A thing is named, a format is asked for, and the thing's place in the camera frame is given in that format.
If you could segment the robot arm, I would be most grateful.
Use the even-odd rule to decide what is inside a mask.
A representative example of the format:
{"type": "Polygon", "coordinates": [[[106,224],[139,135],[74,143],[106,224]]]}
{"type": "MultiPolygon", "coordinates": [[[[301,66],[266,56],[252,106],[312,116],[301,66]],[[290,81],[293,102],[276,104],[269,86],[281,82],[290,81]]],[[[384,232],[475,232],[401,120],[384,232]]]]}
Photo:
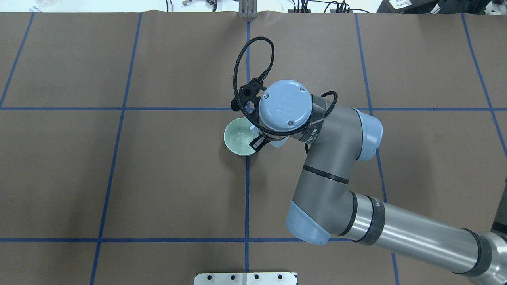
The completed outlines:
{"type": "Polygon", "coordinates": [[[294,80],[254,82],[258,138],[251,146],[294,138],[309,147],[290,198],[286,227],[296,238],[326,245],[333,237],[378,247],[463,276],[477,285],[506,284],[506,191],[486,232],[450,225],[353,189],[360,161],[375,157],[379,119],[340,105],[337,93],[313,95],[294,80]]]}

